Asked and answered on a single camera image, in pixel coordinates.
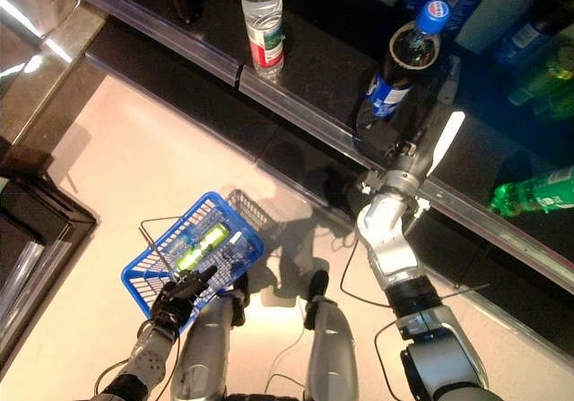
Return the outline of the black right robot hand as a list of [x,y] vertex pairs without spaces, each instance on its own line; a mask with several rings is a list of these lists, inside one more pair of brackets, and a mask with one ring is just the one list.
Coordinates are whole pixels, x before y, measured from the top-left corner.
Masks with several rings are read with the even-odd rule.
[[429,80],[412,87],[394,116],[383,122],[386,169],[421,184],[437,168],[465,121],[465,112],[453,106],[460,72],[460,56],[440,57]]

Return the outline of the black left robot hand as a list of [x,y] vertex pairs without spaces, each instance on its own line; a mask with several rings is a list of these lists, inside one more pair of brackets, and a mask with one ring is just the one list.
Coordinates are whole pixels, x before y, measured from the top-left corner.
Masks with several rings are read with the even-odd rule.
[[151,322],[178,333],[189,321],[195,301],[216,272],[217,266],[209,266],[202,272],[183,270],[176,282],[166,283],[152,305]]

